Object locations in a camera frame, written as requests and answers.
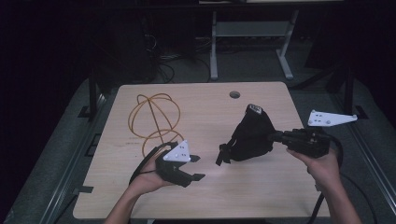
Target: black bag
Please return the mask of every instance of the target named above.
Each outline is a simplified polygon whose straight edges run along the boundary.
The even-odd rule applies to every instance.
[[[217,165],[224,161],[245,161],[259,157],[273,149],[273,141],[267,140],[267,135],[276,133],[268,115],[257,105],[248,105],[246,114],[233,132],[232,139],[227,144],[219,146],[220,153]]]

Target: white desk leg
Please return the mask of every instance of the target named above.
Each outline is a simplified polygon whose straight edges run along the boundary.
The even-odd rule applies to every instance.
[[[285,74],[286,79],[293,79],[293,74],[290,71],[288,61],[286,60],[286,51],[288,50],[289,42],[291,35],[293,34],[294,24],[297,21],[298,10],[293,11],[291,16],[291,20],[288,25],[288,29],[285,34],[285,43],[283,44],[281,49],[276,50],[277,58],[279,59],[280,66],[282,66],[283,73]]]
[[[212,21],[212,50],[210,52],[210,79],[218,80],[218,60],[216,58],[216,11]]]

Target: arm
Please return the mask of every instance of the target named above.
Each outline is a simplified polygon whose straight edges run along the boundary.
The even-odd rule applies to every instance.
[[[334,223],[361,223],[361,219],[341,183],[337,157],[333,149],[330,148],[328,155],[317,159],[309,158],[289,149],[288,152],[308,167],[308,173],[316,180],[329,205],[330,215]]]
[[[155,156],[152,157],[142,168],[141,172],[155,170],[155,159]],[[124,191],[116,205],[114,205],[110,214],[108,214],[105,223],[128,223],[134,209],[134,205],[141,195],[169,185],[172,184],[162,180],[155,172],[138,175],[127,190]]]

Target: white tracker mount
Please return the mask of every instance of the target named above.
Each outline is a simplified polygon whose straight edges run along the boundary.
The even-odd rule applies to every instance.
[[[312,110],[309,116],[308,126],[331,127],[334,125],[355,121],[357,119],[358,116],[356,115],[349,116],[349,115],[331,114],[331,113]]]
[[[174,147],[166,155],[163,156],[164,161],[181,161],[188,162],[191,161],[189,144],[187,140],[181,142],[177,147]]]

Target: light wood table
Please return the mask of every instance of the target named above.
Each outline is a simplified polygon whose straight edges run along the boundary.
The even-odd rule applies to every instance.
[[[238,91],[240,97],[230,97],[231,91]],[[134,169],[143,160],[144,142],[130,132],[128,117],[137,105],[138,94],[152,96],[157,93],[168,94],[178,104],[181,113],[175,130],[189,141],[191,154],[201,157],[196,163],[185,164],[181,170],[206,176],[186,188],[165,187],[142,196],[134,207],[132,218],[311,215],[319,196],[315,181],[304,164],[289,155],[286,146],[274,143],[273,151],[264,156],[221,166],[215,164],[219,145],[231,139],[248,104],[261,106],[277,130],[303,127],[284,83],[255,82],[120,87],[84,182],[84,186],[93,187],[93,191],[79,194],[74,209],[76,218],[106,218],[126,190]],[[177,107],[169,101],[157,103],[170,121],[176,122]],[[160,112],[154,111],[160,126],[166,128]],[[148,106],[143,106],[136,116],[134,129],[142,134],[156,130]],[[159,139],[148,140],[146,152],[159,144]],[[329,216],[326,203],[318,215]]]

